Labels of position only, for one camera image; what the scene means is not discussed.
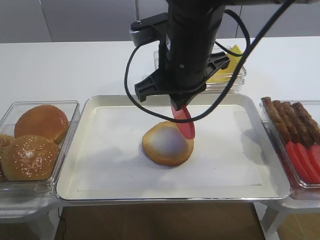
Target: red tomato slice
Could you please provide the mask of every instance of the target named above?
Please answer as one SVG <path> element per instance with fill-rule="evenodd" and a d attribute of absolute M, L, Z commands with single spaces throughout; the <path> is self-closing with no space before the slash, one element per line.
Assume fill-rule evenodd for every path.
<path fill-rule="evenodd" d="M 296 155 L 298 156 L 300 163 L 302 164 L 303 168 L 305 169 L 306 173 L 310 176 L 312 181 L 316 184 L 320 184 L 320 175 L 312 166 L 308 157 L 307 149 L 299 142 L 293 147 L 293 149 Z"/>
<path fill-rule="evenodd" d="M 320 145 L 313 145 L 308 152 L 308 156 L 312 166 L 320 174 Z"/>
<path fill-rule="evenodd" d="M 306 170 L 304 169 L 304 167 L 302 166 L 301 162 L 299 161 L 299 158 L 294 150 L 294 147 L 296 145 L 292 142 L 289 141 L 286 145 L 286 151 L 288 152 L 288 155 L 290 157 L 290 160 L 295 168 L 295 170 L 297 171 L 297 173 L 300 175 L 300 177 L 302 178 L 302 180 L 304 180 L 306 183 L 312 183 L 312 179 L 309 177 L 309 175 L 307 174 Z"/>
<path fill-rule="evenodd" d="M 176 111 L 173 106 L 171 106 L 171 111 L 173 114 L 173 117 L 175 119 L 190 119 L 191 115 L 187 109 L 187 107 L 184 105 L 180 110 Z M 195 125 L 194 122 L 188 122 L 188 123 L 177 123 L 177 126 L 182 133 L 182 135 L 186 139 L 194 139 L 195 138 Z"/>

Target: metal tray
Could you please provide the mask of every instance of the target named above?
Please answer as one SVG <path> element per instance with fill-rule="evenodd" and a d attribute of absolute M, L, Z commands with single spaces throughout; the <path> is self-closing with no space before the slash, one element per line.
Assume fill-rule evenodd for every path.
<path fill-rule="evenodd" d="M 200 94 L 188 106 L 202 113 L 218 94 Z M 151 96 L 149 109 L 170 115 L 167 96 Z M 195 122 L 190 159 L 178 167 L 150 161 L 142 136 L 161 119 L 132 105 L 127 96 L 89 99 L 56 186 L 68 202 L 113 204 L 185 200 L 269 200 L 290 194 L 290 184 L 250 98 L 229 94 Z"/>

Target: robotic arm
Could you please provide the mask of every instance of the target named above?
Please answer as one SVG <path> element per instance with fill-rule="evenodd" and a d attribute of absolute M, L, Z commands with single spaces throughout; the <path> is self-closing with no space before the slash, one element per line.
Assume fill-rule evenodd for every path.
<path fill-rule="evenodd" d="M 206 89 L 206 81 L 228 67 L 224 52 L 212 54 L 226 5 L 281 4 L 285 0 L 167 0 L 168 13 L 131 24 L 136 46 L 159 41 L 159 68 L 137 83 L 140 102 L 169 95 L 176 111 Z M 317 0 L 296 0 L 309 4 Z"/>

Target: black cable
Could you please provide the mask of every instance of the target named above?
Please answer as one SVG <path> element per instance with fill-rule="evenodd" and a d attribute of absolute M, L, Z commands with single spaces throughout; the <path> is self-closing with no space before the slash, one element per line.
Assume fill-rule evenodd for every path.
<path fill-rule="evenodd" d="M 250 47 L 251 43 L 250 43 L 250 35 L 249 35 L 249 32 L 248 32 L 248 29 L 246 28 L 246 25 L 244 24 L 242 19 L 238 16 L 238 14 L 236 14 L 234 11 L 226 9 L 226 10 L 224 10 L 224 13 L 228 14 L 230 17 L 232 17 L 238 23 L 238 25 L 239 25 L 242 33 L 243 33 L 243 36 L 245 38 L 245 43 L 246 43 L 245 50 L 247 50 Z M 221 45 L 217 41 L 215 41 L 215 44 L 217 44 L 219 46 L 219 48 L 221 48 L 226 53 L 228 53 L 228 54 L 230 54 L 232 56 L 241 57 L 241 56 L 244 55 L 243 53 L 239 54 L 239 53 L 235 53 L 233 51 L 230 51 L 229 49 L 225 48 L 223 45 Z"/>
<path fill-rule="evenodd" d="M 63 233 L 62 233 L 62 240 L 65 240 L 65 234 L 66 234 L 66 231 L 67 231 L 67 221 L 66 221 L 66 219 L 64 217 L 62 217 L 60 215 L 59 208 L 58 208 L 58 217 L 64 223 L 64 230 L 63 230 Z"/>
<path fill-rule="evenodd" d="M 229 90 L 231 89 L 232 85 L 234 84 L 235 80 L 238 77 L 238 74 L 243 66 L 243 64 L 245 63 L 245 61 L 247 60 L 247 58 L 249 57 L 250 53 L 255 49 L 255 47 L 258 45 L 258 43 L 260 42 L 260 40 L 263 38 L 263 36 L 268 32 L 268 30 L 273 26 L 273 24 L 277 21 L 277 19 L 288 9 L 288 7 L 291 6 L 291 4 L 293 4 L 295 2 L 295 0 L 286 0 L 282 6 L 272 15 L 272 17 L 268 20 L 268 22 L 263 26 L 263 28 L 261 29 L 261 31 L 258 33 L 258 35 L 255 37 L 255 39 L 253 40 L 252 44 L 244 51 L 242 58 L 240 59 L 240 61 L 238 62 L 238 64 L 235 67 L 235 70 L 232 74 L 232 77 L 230 78 L 229 82 L 227 83 L 227 85 L 225 86 L 225 88 L 223 89 L 223 91 L 221 92 L 221 94 L 219 95 L 219 97 L 214 101 L 214 103 L 203 113 L 201 113 L 198 116 L 192 117 L 192 118 L 188 118 L 188 119 L 174 119 L 172 117 L 168 117 L 168 116 L 164 116 L 161 115 L 159 113 L 150 111 L 146 108 L 144 108 L 143 106 L 141 106 L 134 98 L 133 96 L 130 94 L 129 89 L 128 89 L 128 73 L 129 73 L 129 68 L 130 68 L 130 64 L 131 61 L 135 55 L 135 53 L 137 52 L 137 50 L 144 44 L 139 44 L 138 46 L 136 46 L 136 48 L 133 50 L 128 63 L 126 65 L 125 68 L 125 73 L 124 73 L 124 89 L 125 92 L 127 94 L 127 96 L 129 97 L 129 99 L 131 100 L 131 102 L 137 106 L 140 110 L 144 111 L 147 114 L 150 114 L 152 116 L 167 120 L 167 121 L 171 121 L 174 123 L 179 123 L 179 124 L 184 124 L 184 123 L 190 123 L 190 122 L 194 122 L 194 121 L 198 121 L 200 119 L 203 119 L 204 117 L 206 117 L 207 115 L 209 115 L 220 103 L 221 101 L 225 98 L 225 96 L 228 94 Z"/>

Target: clear plastic container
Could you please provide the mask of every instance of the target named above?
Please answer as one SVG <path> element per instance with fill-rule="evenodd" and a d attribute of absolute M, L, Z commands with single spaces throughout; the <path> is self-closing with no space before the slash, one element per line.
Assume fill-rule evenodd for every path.
<path fill-rule="evenodd" d="M 54 105 L 62 110 L 69 120 L 68 132 L 60 144 L 60 153 L 57 157 L 52 175 L 47 180 L 33 181 L 6 181 L 0 182 L 0 197 L 14 196 L 48 196 L 54 195 L 53 189 L 56 184 L 66 152 L 69 148 L 73 135 L 80 120 L 79 104 L 77 101 L 37 101 L 15 102 L 0 121 L 0 134 L 14 136 L 16 122 L 26 111 L 40 105 Z"/>
<path fill-rule="evenodd" d="M 284 100 L 281 102 L 291 102 L 291 104 L 300 102 L 312 118 L 320 123 L 320 101 Z M 320 200 L 320 184 L 308 184 L 300 178 L 263 102 L 260 103 L 260 107 L 262 108 L 262 121 L 290 182 L 291 197 L 298 200 Z"/>
<path fill-rule="evenodd" d="M 223 52 L 223 50 L 217 46 L 213 47 L 212 50 L 213 53 L 219 53 Z M 159 67 L 159 52 L 155 51 L 153 53 L 154 55 L 154 68 L 157 69 Z M 232 88 L 230 89 L 230 93 L 239 93 L 241 90 L 243 84 L 245 84 L 245 76 L 247 75 L 247 70 L 245 69 L 244 66 L 242 66 L 236 80 L 234 81 L 234 84 L 232 85 Z M 215 74 L 213 75 L 212 79 L 214 80 L 215 78 L 225 78 L 226 80 L 229 80 L 232 76 L 232 73 L 228 74 Z M 228 84 L 228 81 L 225 82 L 210 82 L 206 84 L 206 89 L 205 91 L 208 93 L 221 93 L 226 85 Z"/>

